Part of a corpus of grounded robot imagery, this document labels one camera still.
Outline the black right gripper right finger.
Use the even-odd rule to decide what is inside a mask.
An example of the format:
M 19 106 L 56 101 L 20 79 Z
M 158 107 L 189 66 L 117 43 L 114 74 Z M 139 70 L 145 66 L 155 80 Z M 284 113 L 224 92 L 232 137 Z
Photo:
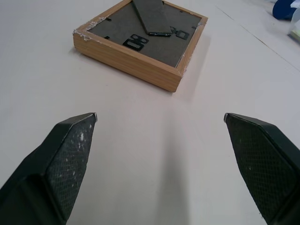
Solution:
M 269 225 L 300 223 L 300 150 L 275 125 L 244 115 L 224 116 L 244 182 Z

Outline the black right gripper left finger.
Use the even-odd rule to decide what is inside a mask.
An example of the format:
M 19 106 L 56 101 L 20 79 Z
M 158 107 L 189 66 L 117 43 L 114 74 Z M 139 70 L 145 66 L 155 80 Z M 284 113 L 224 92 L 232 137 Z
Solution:
M 94 112 L 57 123 L 0 190 L 3 225 L 64 225 L 77 199 L 97 122 Z

